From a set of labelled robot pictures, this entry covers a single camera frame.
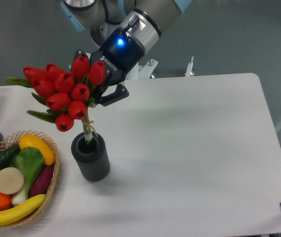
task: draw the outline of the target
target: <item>banana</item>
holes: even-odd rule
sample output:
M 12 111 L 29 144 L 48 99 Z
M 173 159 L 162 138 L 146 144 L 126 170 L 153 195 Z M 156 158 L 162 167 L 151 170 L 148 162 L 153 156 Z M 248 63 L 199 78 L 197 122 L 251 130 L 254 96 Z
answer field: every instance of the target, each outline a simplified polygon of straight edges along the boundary
M 45 200 L 45 194 L 36 195 L 11 209 L 0 211 L 0 226 L 9 225 L 31 214 Z

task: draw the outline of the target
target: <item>bok choy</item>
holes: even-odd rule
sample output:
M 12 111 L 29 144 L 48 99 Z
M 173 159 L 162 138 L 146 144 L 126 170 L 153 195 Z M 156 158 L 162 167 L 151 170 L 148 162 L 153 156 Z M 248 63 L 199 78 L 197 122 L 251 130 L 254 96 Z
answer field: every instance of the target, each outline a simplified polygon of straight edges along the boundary
M 43 155 L 37 148 L 26 147 L 12 159 L 10 166 L 19 169 L 24 177 L 22 188 L 12 197 L 11 202 L 16 206 L 29 198 L 30 187 L 44 166 Z

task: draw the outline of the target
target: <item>black vase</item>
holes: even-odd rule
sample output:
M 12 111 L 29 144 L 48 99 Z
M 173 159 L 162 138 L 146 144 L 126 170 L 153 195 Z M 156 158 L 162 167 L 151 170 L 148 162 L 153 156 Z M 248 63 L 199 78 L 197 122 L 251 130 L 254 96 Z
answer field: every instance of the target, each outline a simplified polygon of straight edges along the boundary
M 71 143 L 71 153 L 85 179 L 97 182 L 107 176 L 110 162 L 105 141 L 101 135 L 92 133 L 92 141 L 87 145 L 84 133 L 77 135 Z

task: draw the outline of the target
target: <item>blue light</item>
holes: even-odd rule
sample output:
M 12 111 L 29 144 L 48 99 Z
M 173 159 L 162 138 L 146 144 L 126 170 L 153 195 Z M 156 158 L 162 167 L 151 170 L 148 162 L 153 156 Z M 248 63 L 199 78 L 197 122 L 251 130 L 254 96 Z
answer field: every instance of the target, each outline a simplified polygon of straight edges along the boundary
M 117 46 L 124 46 L 125 42 L 122 39 L 117 40 Z

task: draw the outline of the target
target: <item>red tulip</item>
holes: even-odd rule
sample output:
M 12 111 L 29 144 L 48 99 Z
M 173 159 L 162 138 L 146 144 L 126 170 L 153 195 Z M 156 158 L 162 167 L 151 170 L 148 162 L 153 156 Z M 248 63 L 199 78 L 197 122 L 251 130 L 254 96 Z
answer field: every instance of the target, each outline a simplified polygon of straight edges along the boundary
M 101 61 L 96 61 L 89 73 L 89 81 L 92 85 L 100 85 L 105 80 L 105 64 Z
M 61 132 L 66 132 L 73 127 L 74 121 L 70 118 L 68 114 L 60 114 L 57 119 L 55 119 L 55 125 Z
M 72 73 L 66 72 L 59 74 L 59 76 L 54 81 L 55 89 L 58 92 L 71 92 L 73 86 L 75 85 L 75 79 Z
M 89 59 L 86 55 L 78 56 L 72 63 L 71 72 L 76 79 L 82 80 L 89 72 Z
M 59 92 L 51 95 L 47 101 L 46 106 L 52 110 L 60 111 L 71 103 L 71 98 L 67 93 Z
M 23 69 L 23 74 L 26 79 L 33 84 L 34 79 L 48 79 L 48 73 L 40 68 L 27 66 Z
M 54 83 L 49 80 L 35 79 L 33 80 L 33 88 L 37 94 L 46 100 L 55 92 Z
M 87 114 L 87 107 L 82 101 L 72 101 L 68 106 L 68 114 L 71 119 L 83 119 Z
M 59 76 L 59 74 L 64 72 L 63 69 L 57 67 L 52 63 L 48 63 L 44 70 L 48 73 L 48 80 L 52 82 L 54 82 L 54 80 Z
M 70 94 L 73 100 L 80 100 L 80 101 L 88 100 L 89 95 L 90 95 L 89 87 L 81 83 L 76 84 Z

